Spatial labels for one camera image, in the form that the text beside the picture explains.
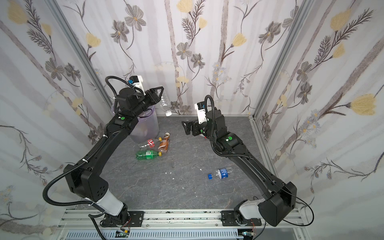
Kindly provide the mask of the green soda bottle yellow cap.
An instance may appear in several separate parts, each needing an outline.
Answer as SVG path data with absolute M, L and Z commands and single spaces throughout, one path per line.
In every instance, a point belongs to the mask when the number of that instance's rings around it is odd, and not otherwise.
M 136 153 L 136 159 L 137 160 L 153 160 L 157 157 L 161 157 L 163 154 L 162 152 L 157 152 L 153 150 L 142 150 L 138 151 Z

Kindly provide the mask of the blue cap water bottle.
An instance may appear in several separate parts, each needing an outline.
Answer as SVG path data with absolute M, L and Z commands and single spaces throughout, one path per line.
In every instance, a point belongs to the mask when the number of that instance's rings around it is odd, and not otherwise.
M 226 179 L 230 176 L 230 174 L 233 172 L 232 168 L 221 168 L 215 170 L 213 173 L 208 174 L 208 179 Z

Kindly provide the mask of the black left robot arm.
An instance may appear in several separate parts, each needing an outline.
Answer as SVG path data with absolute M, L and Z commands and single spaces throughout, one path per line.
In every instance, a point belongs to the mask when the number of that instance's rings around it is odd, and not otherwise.
M 45 186 L 42 195 L 53 206 L 93 206 L 104 217 L 102 227 L 123 227 L 131 220 L 128 207 L 112 194 L 108 182 L 100 175 L 116 148 L 138 124 L 139 115 L 161 101 L 164 87 L 143 91 L 115 76 L 106 77 L 105 82 L 114 94 L 115 115 L 106 124 L 102 137 L 93 148 L 75 165 L 67 165 L 61 175 Z M 82 201 L 62 203 L 48 196 L 50 188 L 61 179 L 66 179 L 70 191 Z

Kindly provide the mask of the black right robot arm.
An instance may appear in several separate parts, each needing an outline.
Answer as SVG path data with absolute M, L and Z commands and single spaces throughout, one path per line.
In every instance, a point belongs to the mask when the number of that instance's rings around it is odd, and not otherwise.
M 239 136 L 228 131 L 225 117 L 215 106 L 212 96 L 205 96 L 197 104 L 197 111 L 197 120 L 182 122 L 186 135 L 203 136 L 209 140 L 213 153 L 234 163 L 261 193 L 257 200 L 244 200 L 234 208 L 232 218 L 235 225 L 245 226 L 256 219 L 264 220 L 272 227 L 281 222 L 296 227 L 308 227 L 314 223 L 314 211 L 311 211 L 312 219 L 307 223 L 299 224 L 286 219 L 298 203 L 307 208 L 310 205 L 297 197 L 297 187 L 292 182 L 286 183 L 274 175 L 253 156 Z

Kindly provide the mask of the clear bottle white cap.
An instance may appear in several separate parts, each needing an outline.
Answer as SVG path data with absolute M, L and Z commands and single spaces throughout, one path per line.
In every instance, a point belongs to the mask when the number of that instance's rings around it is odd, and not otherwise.
M 161 110 L 165 113 L 166 117 L 170 117 L 172 115 L 171 101 L 169 100 L 165 90 L 162 91 L 162 96 L 159 104 Z

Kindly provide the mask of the brown Nescafe bottle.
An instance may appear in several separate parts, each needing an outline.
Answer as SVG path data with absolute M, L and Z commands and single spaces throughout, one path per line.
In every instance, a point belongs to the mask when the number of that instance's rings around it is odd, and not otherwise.
M 160 141 L 158 151 L 161 152 L 162 154 L 165 154 L 168 151 L 169 138 L 170 138 L 170 133 L 165 133 L 165 135 L 162 137 L 162 139 Z

